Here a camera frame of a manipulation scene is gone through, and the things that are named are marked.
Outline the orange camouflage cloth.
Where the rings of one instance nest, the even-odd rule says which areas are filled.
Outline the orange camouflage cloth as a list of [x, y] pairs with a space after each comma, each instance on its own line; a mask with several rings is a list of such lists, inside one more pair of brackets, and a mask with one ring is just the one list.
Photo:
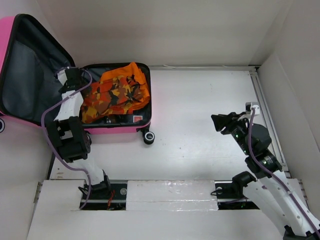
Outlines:
[[81, 120], [91, 124], [110, 115], [129, 115], [144, 108], [150, 93], [144, 76], [119, 75], [90, 85], [80, 109]]

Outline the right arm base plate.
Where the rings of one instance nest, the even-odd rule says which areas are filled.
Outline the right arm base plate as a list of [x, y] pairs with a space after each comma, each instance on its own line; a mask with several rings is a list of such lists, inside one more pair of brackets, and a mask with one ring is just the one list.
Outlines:
[[215, 189], [210, 193], [216, 198], [218, 210], [258, 210], [259, 208], [238, 190], [234, 189], [231, 180], [214, 182]]

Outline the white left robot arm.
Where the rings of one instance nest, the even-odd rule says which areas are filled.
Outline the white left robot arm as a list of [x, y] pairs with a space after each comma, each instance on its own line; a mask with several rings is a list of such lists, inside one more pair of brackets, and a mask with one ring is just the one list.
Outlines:
[[93, 193], [104, 199], [111, 194], [111, 183], [105, 171], [89, 158], [92, 141], [80, 118], [84, 102], [82, 91], [92, 82], [92, 77], [86, 82], [82, 72], [82, 69], [68, 66], [55, 74], [62, 85], [58, 91], [62, 102], [43, 113], [41, 125], [62, 162], [73, 171], [84, 172], [89, 178], [80, 190], [86, 195]]

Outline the pink suitcase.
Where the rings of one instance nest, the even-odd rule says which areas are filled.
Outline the pink suitcase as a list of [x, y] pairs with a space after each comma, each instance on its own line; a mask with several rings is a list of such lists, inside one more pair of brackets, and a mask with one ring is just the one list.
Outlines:
[[[124, 67], [129, 62], [99, 63], [84, 66], [98, 82], [104, 72]], [[6, 16], [0, 19], [0, 115], [23, 124], [41, 126], [43, 112], [62, 100], [61, 83], [55, 73], [63, 67], [75, 67], [71, 55], [29, 14]], [[143, 120], [133, 122], [133, 116]], [[120, 134], [141, 131], [150, 145], [155, 134], [150, 131], [152, 103], [132, 114], [104, 117], [83, 124], [87, 133]]]

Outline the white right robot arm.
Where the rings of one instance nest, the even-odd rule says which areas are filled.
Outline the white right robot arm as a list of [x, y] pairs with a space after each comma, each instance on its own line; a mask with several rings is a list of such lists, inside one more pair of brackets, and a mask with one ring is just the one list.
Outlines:
[[277, 227], [284, 240], [318, 240], [320, 221], [310, 212], [291, 187], [282, 165], [269, 151], [268, 129], [253, 122], [254, 113], [211, 115], [215, 130], [231, 135], [246, 155], [247, 171], [235, 175], [226, 187], [213, 192], [218, 198], [253, 202]]

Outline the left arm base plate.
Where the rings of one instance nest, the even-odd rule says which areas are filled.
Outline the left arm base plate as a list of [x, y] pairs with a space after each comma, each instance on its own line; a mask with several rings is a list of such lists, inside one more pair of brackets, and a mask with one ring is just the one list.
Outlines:
[[112, 181], [109, 193], [92, 190], [87, 203], [81, 210], [124, 211], [126, 210], [127, 192], [127, 181]]

